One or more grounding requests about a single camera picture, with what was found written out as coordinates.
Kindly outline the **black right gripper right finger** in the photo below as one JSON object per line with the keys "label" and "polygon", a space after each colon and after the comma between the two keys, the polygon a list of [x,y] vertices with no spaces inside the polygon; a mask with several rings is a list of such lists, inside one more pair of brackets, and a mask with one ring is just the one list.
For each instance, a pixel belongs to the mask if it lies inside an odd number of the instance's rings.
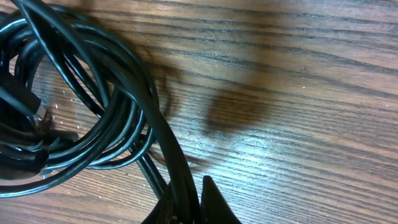
{"label": "black right gripper right finger", "polygon": [[200,210],[204,224],[241,224],[209,175],[203,177]]}

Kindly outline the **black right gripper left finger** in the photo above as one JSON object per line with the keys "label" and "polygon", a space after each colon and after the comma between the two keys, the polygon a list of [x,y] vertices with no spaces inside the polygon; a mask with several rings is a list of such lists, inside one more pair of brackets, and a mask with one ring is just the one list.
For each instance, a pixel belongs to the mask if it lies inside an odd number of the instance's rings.
{"label": "black right gripper left finger", "polygon": [[170,183],[142,224],[187,222],[187,190],[183,183]]}

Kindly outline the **black USB cable gray plug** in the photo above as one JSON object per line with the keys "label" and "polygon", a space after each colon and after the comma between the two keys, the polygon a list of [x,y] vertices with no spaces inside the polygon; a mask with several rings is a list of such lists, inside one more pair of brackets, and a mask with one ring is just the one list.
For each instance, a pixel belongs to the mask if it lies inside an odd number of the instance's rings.
{"label": "black USB cable gray plug", "polygon": [[[141,128],[141,135],[146,135],[149,128],[154,130],[155,143],[135,162],[143,167],[160,199],[170,183],[183,183],[187,190],[186,223],[200,223],[200,204],[191,172],[160,112],[154,79],[140,56],[125,41],[67,7],[43,1],[16,1],[16,7],[14,12],[1,16],[1,125],[27,132],[54,130],[45,123],[49,112],[32,91],[39,63],[48,57],[98,121],[106,121],[105,130],[112,132],[99,141],[97,149],[114,149],[123,142],[117,140],[120,134],[127,137],[136,126]],[[60,132],[60,137],[45,145],[48,152],[58,152],[56,144],[65,149],[84,137],[71,131]],[[43,172],[51,178],[65,170],[41,169],[36,174],[27,170],[28,165],[43,158],[44,153],[38,149],[1,141],[1,178],[26,180]]]}

